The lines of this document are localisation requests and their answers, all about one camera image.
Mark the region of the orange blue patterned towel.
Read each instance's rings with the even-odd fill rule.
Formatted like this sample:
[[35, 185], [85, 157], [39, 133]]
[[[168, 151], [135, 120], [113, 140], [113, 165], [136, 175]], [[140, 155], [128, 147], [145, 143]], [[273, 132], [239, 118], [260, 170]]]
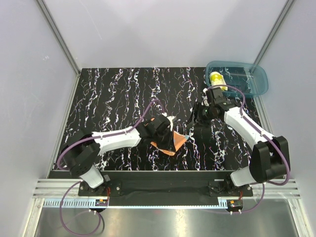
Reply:
[[189, 139], [188, 135], [182, 135], [178, 133], [177, 131], [173, 131], [174, 152], [163, 152], [163, 153], [169, 156], [174, 156], [176, 152], [185, 144], [185, 142], [188, 139]]

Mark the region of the yellow crocodile towel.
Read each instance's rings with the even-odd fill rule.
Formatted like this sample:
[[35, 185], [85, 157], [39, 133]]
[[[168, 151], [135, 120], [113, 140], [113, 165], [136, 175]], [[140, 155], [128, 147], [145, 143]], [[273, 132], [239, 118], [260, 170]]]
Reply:
[[222, 91], [228, 90], [228, 87], [226, 86], [226, 82], [224, 80], [224, 76], [219, 72], [211, 72], [209, 79], [211, 86], [220, 87]]

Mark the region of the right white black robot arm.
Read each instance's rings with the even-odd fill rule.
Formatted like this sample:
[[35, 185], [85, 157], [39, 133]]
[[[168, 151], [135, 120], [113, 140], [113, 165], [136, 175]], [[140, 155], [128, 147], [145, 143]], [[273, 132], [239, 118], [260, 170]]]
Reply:
[[251, 184], [272, 184], [273, 179], [285, 176], [280, 185], [290, 178], [288, 141], [283, 136], [276, 137], [255, 123], [235, 100], [228, 100], [219, 86], [203, 90], [203, 100], [195, 101], [187, 123], [208, 124], [213, 119], [221, 119], [232, 127], [252, 149], [247, 167], [232, 172], [225, 180], [223, 191], [237, 195], [242, 187]]

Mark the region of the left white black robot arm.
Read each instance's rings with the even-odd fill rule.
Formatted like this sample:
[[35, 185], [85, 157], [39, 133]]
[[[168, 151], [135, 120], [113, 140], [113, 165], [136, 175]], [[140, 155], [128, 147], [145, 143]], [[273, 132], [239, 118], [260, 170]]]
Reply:
[[74, 143], [66, 143], [57, 160], [59, 169], [64, 163], [72, 177], [80, 178], [97, 196], [107, 188], [106, 179], [94, 165], [97, 156], [112, 150], [137, 146], [154, 146], [159, 150], [175, 151], [173, 122], [175, 116], [166, 113], [156, 118], [137, 122], [134, 126], [108, 132], [79, 131]]

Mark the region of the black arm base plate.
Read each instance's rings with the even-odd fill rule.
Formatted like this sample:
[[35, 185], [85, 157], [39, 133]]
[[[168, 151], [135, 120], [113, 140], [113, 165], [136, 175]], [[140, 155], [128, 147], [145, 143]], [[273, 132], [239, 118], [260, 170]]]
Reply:
[[208, 189], [212, 193], [235, 196], [249, 186], [244, 186], [231, 193], [224, 192], [224, 180], [230, 175], [230, 171], [103, 171], [107, 179], [105, 185], [92, 189], [85, 182], [81, 183], [81, 189], [85, 194], [104, 194], [105, 190], [115, 181], [119, 181], [126, 187], [127, 193], [166, 191], [181, 192], [184, 190], [202, 191]]

